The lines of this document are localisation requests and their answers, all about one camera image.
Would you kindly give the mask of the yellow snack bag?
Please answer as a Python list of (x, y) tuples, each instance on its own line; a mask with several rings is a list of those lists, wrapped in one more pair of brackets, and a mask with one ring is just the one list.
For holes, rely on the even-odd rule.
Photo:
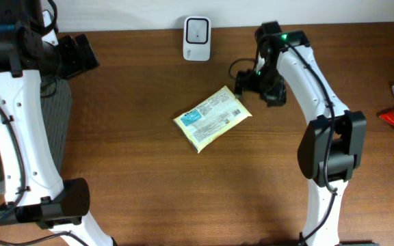
[(173, 121), (200, 153), (212, 141), (249, 117), (252, 117), (249, 110), (224, 86)]

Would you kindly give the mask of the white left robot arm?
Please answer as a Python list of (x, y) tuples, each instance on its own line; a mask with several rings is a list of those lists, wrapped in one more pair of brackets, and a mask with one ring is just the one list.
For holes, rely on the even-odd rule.
[(0, 1), (0, 226), (35, 223), (69, 245), (114, 245), (90, 212), (87, 181), (63, 180), (51, 155), (42, 79), (68, 80), (99, 65), (85, 35), (58, 38), (57, 18), (39, 1)]

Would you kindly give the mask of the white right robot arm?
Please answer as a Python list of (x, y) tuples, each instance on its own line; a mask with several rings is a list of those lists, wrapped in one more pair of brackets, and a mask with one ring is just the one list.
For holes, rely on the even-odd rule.
[(254, 38), (254, 66), (237, 73), (234, 94), (255, 92), (269, 107), (278, 107), (286, 103), (287, 90), (293, 92), (306, 121), (297, 160), (307, 180), (308, 206), (298, 244), (340, 245), (341, 203), (360, 165), (367, 119), (332, 90), (303, 31), (284, 32), (273, 21), (263, 23)]

